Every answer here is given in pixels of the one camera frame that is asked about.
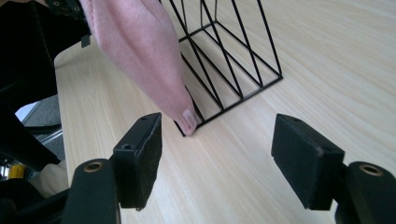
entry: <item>light wood tabletop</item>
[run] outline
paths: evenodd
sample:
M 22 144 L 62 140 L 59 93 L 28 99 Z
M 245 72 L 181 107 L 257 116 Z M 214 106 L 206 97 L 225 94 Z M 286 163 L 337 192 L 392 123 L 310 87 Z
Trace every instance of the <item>light wood tabletop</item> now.
M 255 1 L 243 2 L 248 17 Z M 190 137 L 163 116 L 157 181 L 145 209 L 121 210 L 123 223 L 334 223 L 336 203 L 304 210 L 276 166 L 277 113 L 329 138 L 346 152 L 345 164 L 368 161 L 396 174 L 396 2 L 262 4 L 284 79 Z M 199 8 L 190 11 L 198 20 Z M 93 38 L 55 64 L 70 181 L 78 165 L 109 158 L 137 119 L 159 109 Z

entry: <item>pink cloth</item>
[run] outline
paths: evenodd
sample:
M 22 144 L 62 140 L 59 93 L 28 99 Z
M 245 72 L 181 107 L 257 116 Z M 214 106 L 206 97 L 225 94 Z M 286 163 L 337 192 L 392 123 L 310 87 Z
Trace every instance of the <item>pink cloth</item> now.
M 99 48 L 191 135 L 197 125 L 173 23 L 158 0 L 80 0 Z

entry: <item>floor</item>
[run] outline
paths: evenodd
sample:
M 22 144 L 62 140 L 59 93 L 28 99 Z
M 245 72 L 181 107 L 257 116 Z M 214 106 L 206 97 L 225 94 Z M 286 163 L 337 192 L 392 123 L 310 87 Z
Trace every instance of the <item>floor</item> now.
M 46 126 L 61 123 L 58 96 L 52 96 L 33 105 L 23 107 L 16 113 L 25 126 Z M 37 139 L 42 140 L 46 136 L 39 135 Z M 51 140 L 45 146 L 58 156 L 59 160 L 64 160 L 64 138 L 62 135 Z

